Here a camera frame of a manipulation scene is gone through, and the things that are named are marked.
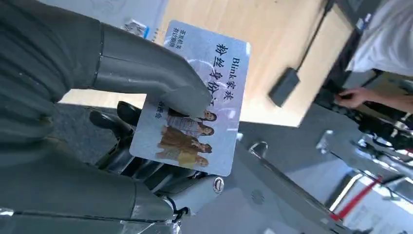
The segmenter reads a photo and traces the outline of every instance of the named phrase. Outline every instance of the card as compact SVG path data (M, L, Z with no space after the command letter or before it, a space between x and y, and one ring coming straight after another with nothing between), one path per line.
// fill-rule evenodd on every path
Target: card
M188 61L210 91L212 101L201 116L187 116L156 97L147 96L130 153L228 176L251 46L175 20L169 24L164 46Z

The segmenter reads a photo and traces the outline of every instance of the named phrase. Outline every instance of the human hand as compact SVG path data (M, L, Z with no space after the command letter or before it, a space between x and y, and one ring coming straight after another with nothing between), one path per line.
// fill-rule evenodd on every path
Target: human hand
M336 95L336 101L340 106L356 108L365 101L375 101L378 97L379 95L375 91L360 87L341 92Z

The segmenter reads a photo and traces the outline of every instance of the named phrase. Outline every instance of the group photo of women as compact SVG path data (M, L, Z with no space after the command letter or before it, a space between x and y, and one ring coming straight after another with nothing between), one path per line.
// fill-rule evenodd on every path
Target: group photo of women
M167 126L162 129L162 139L158 148L163 151L156 154L157 158L171 159L180 166L206 167L209 162L198 153L212 153L212 146L199 141L200 136L212 136L215 130L208 123L217 120L217 115L208 110L203 117L190 117L173 109L168 110Z

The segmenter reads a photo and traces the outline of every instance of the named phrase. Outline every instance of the gray robotic arm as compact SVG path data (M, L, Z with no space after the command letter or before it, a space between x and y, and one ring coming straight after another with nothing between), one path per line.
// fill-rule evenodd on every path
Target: gray robotic arm
M128 233L125 222L146 230L172 218L145 185L83 164L48 135L54 103L72 88L148 93L202 112L210 94L183 58L83 15L0 0L0 80L1 233Z
M0 1L2 142L45 137L53 103L72 88L158 96L196 115L210 94L192 67L167 49L92 18L35 0Z

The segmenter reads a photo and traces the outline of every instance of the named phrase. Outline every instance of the black device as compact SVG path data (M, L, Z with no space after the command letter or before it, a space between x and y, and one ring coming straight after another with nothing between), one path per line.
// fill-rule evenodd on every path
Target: black device
M317 26L317 29L311 38L304 55L301 59L300 64L298 65L297 69L294 69L292 67L288 67L284 73L281 75L280 79L278 82L274 85L274 87L271 89L269 92L269 97L271 100L277 105L277 106L282 106L287 100L288 96L290 96L290 93L295 89L297 84L300 82L300 79L298 77L298 71L300 70L301 66L303 65L305 58L308 55L308 52L310 51L311 45L314 42L314 39L317 36L317 33L319 32L321 25L327 15L328 12L333 8L335 3L335 0L327 0L326 6L324 8L323 15L321 17L321 20Z

